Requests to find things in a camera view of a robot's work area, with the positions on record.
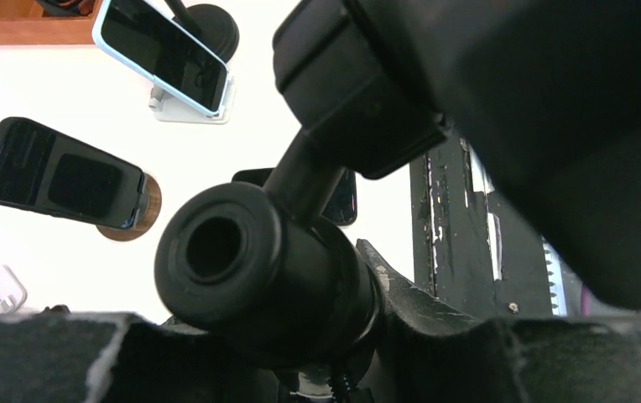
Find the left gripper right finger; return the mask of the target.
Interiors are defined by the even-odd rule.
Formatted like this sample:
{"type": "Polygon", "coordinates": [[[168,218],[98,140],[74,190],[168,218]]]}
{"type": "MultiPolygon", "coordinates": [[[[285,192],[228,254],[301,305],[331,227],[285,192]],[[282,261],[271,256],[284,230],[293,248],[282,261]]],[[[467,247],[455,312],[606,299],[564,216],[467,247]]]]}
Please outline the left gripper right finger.
{"type": "Polygon", "coordinates": [[[641,317],[476,319],[356,246],[386,306],[376,401],[641,402],[641,317]]]}

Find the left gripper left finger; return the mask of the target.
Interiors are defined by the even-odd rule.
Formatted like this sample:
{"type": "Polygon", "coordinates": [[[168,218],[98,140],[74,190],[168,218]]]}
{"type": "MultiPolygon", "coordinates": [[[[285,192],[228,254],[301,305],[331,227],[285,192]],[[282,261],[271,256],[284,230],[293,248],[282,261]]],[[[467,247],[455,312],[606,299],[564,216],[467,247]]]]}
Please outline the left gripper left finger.
{"type": "Polygon", "coordinates": [[[129,313],[0,316],[0,402],[273,402],[275,378],[202,332],[129,313]]]}

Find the round wooden phone stand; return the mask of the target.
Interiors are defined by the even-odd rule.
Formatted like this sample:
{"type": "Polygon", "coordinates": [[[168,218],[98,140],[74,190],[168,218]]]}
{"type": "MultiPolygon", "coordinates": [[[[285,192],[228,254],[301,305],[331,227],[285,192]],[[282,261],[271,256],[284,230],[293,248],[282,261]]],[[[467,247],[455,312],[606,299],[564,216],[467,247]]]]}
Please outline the round wooden phone stand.
{"type": "Polygon", "coordinates": [[[96,226],[105,238],[115,242],[128,242],[142,237],[152,228],[159,217],[162,207],[162,193],[158,182],[149,174],[144,176],[144,188],[140,197],[139,209],[134,225],[127,229],[96,226]]]}

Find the black tall round-base stand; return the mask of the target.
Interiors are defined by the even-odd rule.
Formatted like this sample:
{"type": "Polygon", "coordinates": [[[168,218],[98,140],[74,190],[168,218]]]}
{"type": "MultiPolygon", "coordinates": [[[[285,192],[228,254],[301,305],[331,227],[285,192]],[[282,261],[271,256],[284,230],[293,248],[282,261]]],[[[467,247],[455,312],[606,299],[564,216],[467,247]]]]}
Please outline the black tall round-base stand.
{"type": "Polygon", "coordinates": [[[446,123],[596,297],[641,310],[641,1],[303,1],[273,49],[301,128],[264,186],[170,221],[154,278],[183,322],[266,368],[344,354],[366,267],[321,212],[344,169],[383,178],[446,123]]]}

